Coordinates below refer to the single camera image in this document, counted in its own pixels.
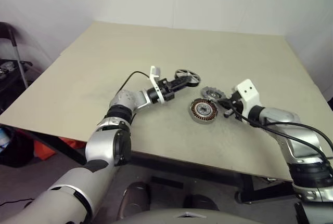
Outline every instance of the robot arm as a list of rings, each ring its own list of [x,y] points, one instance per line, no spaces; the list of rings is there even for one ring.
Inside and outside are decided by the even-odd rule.
[[[86,145],[87,163],[65,173],[4,223],[90,223],[111,184],[115,167],[130,159],[133,115],[151,104],[173,99],[174,93],[182,88],[200,83],[200,77],[190,71],[176,75],[170,82],[159,77],[159,69],[151,67],[153,88],[119,91]]]
[[[228,109],[225,117],[237,111],[236,119],[254,127],[266,126],[276,132],[305,141],[320,151],[320,142],[315,132],[289,123],[301,123],[291,112],[261,105],[259,93],[250,80],[245,80],[233,89],[232,96],[219,103]],[[276,133],[268,133],[277,141],[289,167],[296,197],[302,201],[303,212],[320,213],[316,222],[328,223],[333,220],[333,173],[328,160],[309,146]]]

